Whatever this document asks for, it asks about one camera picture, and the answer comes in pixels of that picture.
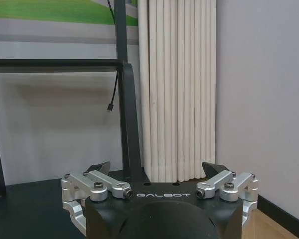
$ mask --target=black shelf bar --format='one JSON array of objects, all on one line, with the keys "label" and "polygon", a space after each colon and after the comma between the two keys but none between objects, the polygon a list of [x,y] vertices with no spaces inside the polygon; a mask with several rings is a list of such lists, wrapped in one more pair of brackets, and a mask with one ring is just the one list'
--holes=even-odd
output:
[{"label": "black shelf bar", "polygon": [[0,59],[0,73],[115,72],[118,59]]}]

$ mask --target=gray wall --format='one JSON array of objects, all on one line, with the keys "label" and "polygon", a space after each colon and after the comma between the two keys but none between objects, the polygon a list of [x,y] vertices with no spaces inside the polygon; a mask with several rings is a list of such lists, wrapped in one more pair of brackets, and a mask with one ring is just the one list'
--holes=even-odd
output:
[{"label": "gray wall", "polygon": [[217,1],[218,163],[299,218],[299,0]]}]

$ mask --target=black cable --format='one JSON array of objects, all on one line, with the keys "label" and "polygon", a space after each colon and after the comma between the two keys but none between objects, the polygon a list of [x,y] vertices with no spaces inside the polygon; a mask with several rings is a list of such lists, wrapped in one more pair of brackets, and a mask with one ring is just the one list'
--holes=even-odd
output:
[{"label": "black cable", "polygon": [[[114,13],[113,13],[113,9],[112,9],[110,0],[108,0],[108,5],[109,5],[110,11],[111,11],[111,15],[112,15],[112,18],[113,18],[113,22],[114,22],[114,24],[115,24],[115,17],[114,17]],[[116,85],[118,84],[118,78],[119,78],[119,74],[118,74],[118,72],[116,72],[116,78],[115,78],[114,90],[113,90],[113,94],[112,94],[112,100],[111,100],[111,102],[110,102],[109,105],[108,105],[108,112],[111,112],[111,111],[113,110],[113,101],[114,101],[114,96],[115,96],[115,91],[116,91]]]},{"label": "black cable", "polygon": [[118,78],[119,78],[119,74],[117,72],[116,73],[116,78],[115,78],[114,90],[113,90],[113,94],[112,94],[112,99],[111,99],[111,102],[108,105],[108,112],[111,112],[112,109],[113,109],[113,101],[114,101],[114,96],[115,96],[115,91],[116,91],[116,85],[118,84]]},{"label": "black cable", "polygon": [[112,15],[112,18],[113,18],[113,22],[114,22],[114,24],[115,24],[115,17],[114,17],[114,13],[113,13],[113,9],[112,9],[110,0],[108,0],[108,5],[109,5],[110,11],[111,11],[111,15]]}]

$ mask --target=wooden floor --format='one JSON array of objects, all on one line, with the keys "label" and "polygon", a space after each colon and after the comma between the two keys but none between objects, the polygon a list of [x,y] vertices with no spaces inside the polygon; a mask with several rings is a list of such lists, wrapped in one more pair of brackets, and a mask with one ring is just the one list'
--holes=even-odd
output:
[{"label": "wooden floor", "polygon": [[261,211],[254,210],[243,229],[242,239],[297,239],[297,237]]}]

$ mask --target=metal arm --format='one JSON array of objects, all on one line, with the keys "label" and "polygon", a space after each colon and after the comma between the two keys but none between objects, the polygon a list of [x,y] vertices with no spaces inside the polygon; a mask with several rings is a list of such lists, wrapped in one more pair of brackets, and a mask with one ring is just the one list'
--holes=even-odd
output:
[{"label": "metal arm", "polygon": [[129,183],[117,181],[99,171],[66,174],[62,180],[62,206],[70,213],[72,223],[86,236],[86,219],[82,206],[85,199],[101,202],[107,199],[108,190],[113,197],[128,199],[133,192]]},{"label": "metal arm", "polygon": [[199,199],[213,198],[217,190],[220,198],[227,202],[235,202],[238,197],[243,200],[243,226],[250,213],[257,208],[258,178],[251,173],[236,174],[224,170],[208,181],[197,183],[196,195]]},{"label": "metal arm", "polygon": [[215,197],[216,191],[224,185],[226,182],[233,180],[233,173],[228,170],[224,170],[211,179],[197,183],[196,195],[198,198],[213,198]]}]

